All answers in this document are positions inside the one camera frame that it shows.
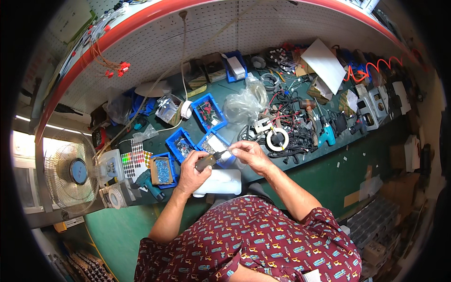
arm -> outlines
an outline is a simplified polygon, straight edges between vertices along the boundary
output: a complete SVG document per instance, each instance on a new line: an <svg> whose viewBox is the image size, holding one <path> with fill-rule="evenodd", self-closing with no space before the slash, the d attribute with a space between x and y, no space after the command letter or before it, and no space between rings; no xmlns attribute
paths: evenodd
<svg viewBox="0 0 451 282"><path fill-rule="evenodd" d="M258 175L266 178L269 185L282 199L282 202L298 221L302 221L312 209L321 203L309 192L292 181L265 155L258 143L239 141L230 146L234 156L247 163Z"/></svg>
<svg viewBox="0 0 451 282"><path fill-rule="evenodd" d="M197 190L212 174L212 167L207 166L198 172L194 166L207 152L191 151L181 165L180 180L172 196L149 233L149 238L157 243L168 244L179 234L183 209L190 195Z"/></svg>

teal cordless drill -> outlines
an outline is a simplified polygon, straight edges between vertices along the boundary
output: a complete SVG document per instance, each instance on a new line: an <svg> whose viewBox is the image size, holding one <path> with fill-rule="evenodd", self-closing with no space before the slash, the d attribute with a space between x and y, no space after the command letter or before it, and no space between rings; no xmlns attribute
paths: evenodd
<svg viewBox="0 0 451 282"><path fill-rule="evenodd" d="M158 202L163 201L165 194L160 190L160 188L152 186L150 179L150 169L148 169L145 172L141 173L135 183L140 187L149 189L150 193L152 193L152 195Z"/></svg>
<svg viewBox="0 0 451 282"><path fill-rule="evenodd" d="M327 122L326 117L322 114L321 108L319 107L318 101L315 98L316 105L319 109L319 113L321 114L319 120L322 125L321 133L318 137L318 148L321 147L325 142L329 144L329 146L335 145L335 135L332 131L331 125Z"/></svg>

fluorescent light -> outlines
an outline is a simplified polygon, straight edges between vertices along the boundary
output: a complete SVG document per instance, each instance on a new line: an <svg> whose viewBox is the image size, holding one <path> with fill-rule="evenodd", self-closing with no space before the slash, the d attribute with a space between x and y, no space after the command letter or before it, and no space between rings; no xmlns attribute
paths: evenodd
<svg viewBox="0 0 451 282"><path fill-rule="evenodd" d="M20 119L20 120L24 120L24 121L30 122L30 119L28 119L28 118L26 118L26 117L23 117L23 116L18 116L18 115L16 115L16 118L18 118L18 119ZM80 134L80 132L78 132L78 131L70 130L70 129L65 129L65 128L62 128L62 127L54 126L54 125L46 125L46 126L47 126L47 127L50 127L50 128L54 128L54 129L65 130L65 131L68 131L68 132ZM83 132L83 134L84 134L84 135L88 135L88 136L92 136L92 134L89 134L89 133L84 133L84 132Z"/></svg>
<svg viewBox="0 0 451 282"><path fill-rule="evenodd" d="M58 127L58 126L54 126L54 125L46 125L47 127L50 127L50 128L54 128L54 129L59 129L59 130L63 130L64 128L62 128L62 127Z"/></svg>
<svg viewBox="0 0 451 282"><path fill-rule="evenodd" d="M23 117L23 116L16 115L16 118L18 118L20 120L30 121L30 119L27 119L26 117Z"/></svg>
<svg viewBox="0 0 451 282"><path fill-rule="evenodd" d="M81 132L79 132L79 131L70 130L70 129L64 129L64 131L81 134Z"/></svg>

red shelf edge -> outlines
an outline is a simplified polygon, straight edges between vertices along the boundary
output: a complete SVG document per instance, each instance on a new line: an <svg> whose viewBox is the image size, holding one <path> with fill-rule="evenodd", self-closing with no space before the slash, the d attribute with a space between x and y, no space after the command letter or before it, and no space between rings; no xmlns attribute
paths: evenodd
<svg viewBox="0 0 451 282"><path fill-rule="evenodd" d="M410 53L410 51L391 32L386 30L384 27L382 27L374 20L370 19L367 15L364 15L363 13L353 9L352 7L347 6L344 3L341 3L336 0L295 0L295 1L325 7L346 14L350 17L353 17L367 24L368 26L371 26L372 28L378 30L380 33L382 33L388 39L390 39L396 45L398 45L398 47L400 47L402 51L407 52L408 54ZM135 31L136 29L142 27L143 25L151 21L167 16L176 11L184 10L187 8L191 8L193 6L198 6L211 2L217 2L217 0L216 1L161 0L160 2L150 5L149 7L144 8L141 11L126 18L124 21L120 22L109 32L103 35L98 41L100 50L104 52L107 48L115 44L123 37L127 36L129 33ZM62 78L58 87L55 89L52 98L49 100L47 107L44 109L44 113L42 114L39 126L35 134L36 143L39 143L41 141L45 125L49 121L50 116L52 115L53 111L56 108L56 105L69 88L69 85L71 85L71 83L76 79L76 77L87 67L86 64L90 64L93 60L94 58L92 57L91 52L87 50L83 54L82 58L79 58L77 62L75 62L75 64L72 66L72 68L69 70L69 72L67 72L67 74Z"/></svg>

maroon patterned shirt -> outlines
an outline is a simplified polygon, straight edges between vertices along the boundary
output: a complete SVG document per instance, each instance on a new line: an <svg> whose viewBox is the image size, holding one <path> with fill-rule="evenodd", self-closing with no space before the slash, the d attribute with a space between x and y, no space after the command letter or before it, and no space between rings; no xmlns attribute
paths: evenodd
<svg viewBox="0 0 451 282"><path fill-rule="evenodd" d="M168 245L141 240L135 281L227 281L238 264L277 280L358 281L356 247L330 210L314 208L306 225L258 196L242 196L208 210Z"/></svg>

